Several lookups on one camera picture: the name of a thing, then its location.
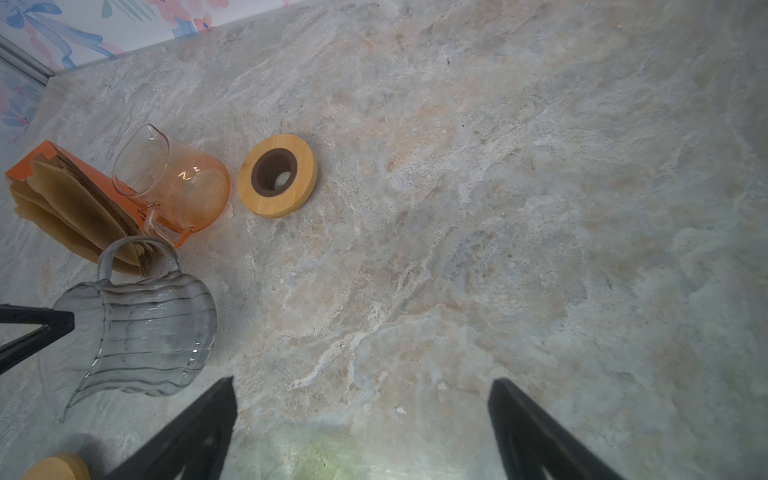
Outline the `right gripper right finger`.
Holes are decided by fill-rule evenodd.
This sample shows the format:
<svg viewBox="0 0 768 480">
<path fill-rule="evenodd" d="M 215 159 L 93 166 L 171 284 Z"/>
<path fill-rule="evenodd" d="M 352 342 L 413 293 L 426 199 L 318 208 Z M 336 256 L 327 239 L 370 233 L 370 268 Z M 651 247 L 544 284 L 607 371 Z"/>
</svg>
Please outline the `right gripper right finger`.
<svg viewBox="0 0 768 480">
<path fill-rule="evenodd" d="M 488 412 L 509 479 L 619 479 L 523 390 L 496 379 Z"/>
</svg>

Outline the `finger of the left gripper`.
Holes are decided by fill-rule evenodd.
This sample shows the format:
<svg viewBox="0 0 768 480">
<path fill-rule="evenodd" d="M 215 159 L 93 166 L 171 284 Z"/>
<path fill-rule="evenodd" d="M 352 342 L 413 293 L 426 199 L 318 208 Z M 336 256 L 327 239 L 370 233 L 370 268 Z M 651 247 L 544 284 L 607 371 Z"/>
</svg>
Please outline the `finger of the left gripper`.
<svg viewBox="0 0 768 480">
<path fill-rule="evenodd" d="M 40 307 L 1 305 L 1 323 L 7 325 L 37 325 L 38 328 L 1 346 L 1 373 L 72 332 L 75 315 Z"/>
</svg>

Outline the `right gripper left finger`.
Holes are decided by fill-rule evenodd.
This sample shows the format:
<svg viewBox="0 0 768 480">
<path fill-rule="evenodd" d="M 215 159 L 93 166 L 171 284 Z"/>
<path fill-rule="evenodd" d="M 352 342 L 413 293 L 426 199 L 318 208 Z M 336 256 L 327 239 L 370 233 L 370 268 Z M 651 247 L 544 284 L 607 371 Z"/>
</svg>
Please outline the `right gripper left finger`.
<svg viewBox="0 0 768 480">
<path fill-rule="evenodd" d="M 237 400 L 231 377 L 218 380 L 109 479 L 218 479 L 234 425 Z"/>
</svg>

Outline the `grey glass carafe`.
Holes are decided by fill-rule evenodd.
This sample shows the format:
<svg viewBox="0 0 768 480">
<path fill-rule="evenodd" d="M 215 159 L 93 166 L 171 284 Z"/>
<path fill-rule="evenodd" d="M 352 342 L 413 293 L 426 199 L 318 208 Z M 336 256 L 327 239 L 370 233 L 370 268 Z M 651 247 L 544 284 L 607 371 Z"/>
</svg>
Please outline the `grey glass carafe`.
<svg viewBox="0 0 768 480">
<path fill-rule="evenodd" d="M 112 281 L 119 250 L 140 244 L 160 259 L 133 283 Z M 217 311 L 208 287 L 184 273 L 167 241 L 131 236 L 107 247 L 97 278 L 79 283 L 54 303 L 73 314 L 72 332 L 43 349 L 38 364 L 55 417 L 66 422 L 89 397 L 119 390 L 174 395 L 205 367 L 215 341 Z"/>
</svg>

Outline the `orange coffee filter holder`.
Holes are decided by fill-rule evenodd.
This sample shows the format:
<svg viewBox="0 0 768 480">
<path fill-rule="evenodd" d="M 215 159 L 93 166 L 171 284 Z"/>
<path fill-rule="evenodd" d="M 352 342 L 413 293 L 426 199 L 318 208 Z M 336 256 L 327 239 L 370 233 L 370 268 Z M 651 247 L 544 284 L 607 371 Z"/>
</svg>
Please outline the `orange coffee filter holder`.
<svg viewBox="0 0 768 480">
<path fill-rule="evenodd" d="M 143 236 L 146 209 L 113 181 L 50 141 L 6 172 L 15 212 L 72 253 L 96 263 L 114 242 Z"/>
</svg>

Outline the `wooden ring dripper base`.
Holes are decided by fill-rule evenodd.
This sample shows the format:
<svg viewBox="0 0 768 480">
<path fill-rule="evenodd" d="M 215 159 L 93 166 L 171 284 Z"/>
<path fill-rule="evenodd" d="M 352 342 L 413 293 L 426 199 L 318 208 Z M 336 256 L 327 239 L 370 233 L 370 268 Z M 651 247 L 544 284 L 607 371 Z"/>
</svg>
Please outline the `wooden ring dripper base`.
<svg viewBox="0 0 768 480">
<path fill-rule="evenodd" d="M 247 155 L 237 190 L 254 214 L 280 218 L 298 210 L 312 194 L 318 164 L 309 145 L 292 134 L 278 134 L 259 143 Z"/>
</svg>

